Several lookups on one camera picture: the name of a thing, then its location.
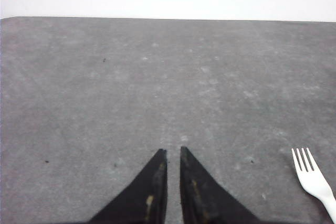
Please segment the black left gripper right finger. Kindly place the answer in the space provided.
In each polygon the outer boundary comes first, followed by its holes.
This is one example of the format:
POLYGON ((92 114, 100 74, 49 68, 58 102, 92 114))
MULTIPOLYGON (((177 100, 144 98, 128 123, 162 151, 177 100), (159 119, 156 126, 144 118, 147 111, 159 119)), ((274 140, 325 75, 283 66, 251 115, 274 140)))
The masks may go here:
POLYGON ((216 182, 186 146, 180 155, 180 195, 184 223, 261 223, 216 182))

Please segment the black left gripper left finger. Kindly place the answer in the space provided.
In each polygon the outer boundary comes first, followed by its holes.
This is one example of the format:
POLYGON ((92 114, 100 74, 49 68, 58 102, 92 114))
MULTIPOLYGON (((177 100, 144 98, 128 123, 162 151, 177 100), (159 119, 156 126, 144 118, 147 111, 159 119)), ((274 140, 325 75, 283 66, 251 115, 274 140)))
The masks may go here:
POLYGON ((159 149, 135 179, 89 223, 165 223, 167 157, 159 149))

